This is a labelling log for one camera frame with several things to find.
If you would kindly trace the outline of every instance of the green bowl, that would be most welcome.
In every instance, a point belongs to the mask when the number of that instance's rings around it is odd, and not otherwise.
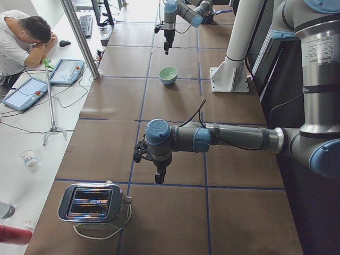
[[[165,85],[173,84],[177,79],[177,69],[172,66],[163,68],[159,72],[159,79]]]

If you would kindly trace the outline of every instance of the red bottle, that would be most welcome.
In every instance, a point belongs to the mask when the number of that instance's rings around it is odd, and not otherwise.
[[[0,225],[0,243],[25,245],[31,238],[32,232],[29,230]]]

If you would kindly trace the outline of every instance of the white desk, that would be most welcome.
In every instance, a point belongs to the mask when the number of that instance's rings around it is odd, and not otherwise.
[[[100,31],[93,25],[92,37],[87,40],[92,55],[95,56],[97,48],[103,49],[100,43]],[[72,32],[67,17],[64,15],[53,31],[57,34],[58,40],[69,40],[71,44],[61,48],[58,44],[50,51],[51,65],[57,63],[60,58],[73,58],[84,60],[75,36]],[[30,74],[42,80],[46,80],[44,71],[31,71]],[[14,87],[18,87],[29,78],[28,74],[20,76]],[[64,106],[67,106],[79,99],[89,89],[92,83],[91,73],[88,69],[84,72],[82,79],[75,83],[65,92],[57,95]],[[61,92],[65,87],[52,87],[52,95]],[[54,115],[56,125],[65,129],[73,130],[79,112],[82,109],[87,94],[74,105],[63,108],[56,99],[53,99]],[[48,97],[44,95],[37,106],[20,115],[12,115],[17,112],[11,111],[4,104],[0,104],[0,118],[2,122],[26,129],[31,132],[47,132],[51,127]],[[43,146],[44,134],[28,134],[18,129],[0,124],[0,201],[15,205],[15,213],[9,219],[0,219],[0,224],[28,229],[22,224],[29,220],[33,226],[36,225],[43,209],[50,187],[58,171],[59,165],[64,156],[72,132],[67,132],[67,141],[61,133],[49,136],[47,145]],[[38,158],[38,165],[26,167],[19,154],[25,150],[33,150]],[[20,255],[24,254],[27,245],[11,245],[0,243],[0,254]]]

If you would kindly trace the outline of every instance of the man's arm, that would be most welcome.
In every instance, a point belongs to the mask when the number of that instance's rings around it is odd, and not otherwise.
[[[46,44],[38,43],[31,50],[28,57],[25,59],[24,64],[31,68],[37,68],[40,65],[41,59],[45,52]]]
[[[47,58],[47,53],[52,49],[52,47],[58,42],[57,35],[55,35],[53,32],[51,34],[51,40],[46,44],[44,53],[42,55],[42,58],[40,60],[40,63],[43,62],[44,59]]]

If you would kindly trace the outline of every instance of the keyboard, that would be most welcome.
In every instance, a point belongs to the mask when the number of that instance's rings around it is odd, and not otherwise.
[[[91,37],[93,22],[94,20],[90,14],[81,16],[79,18],[80,27],[85,37]]]

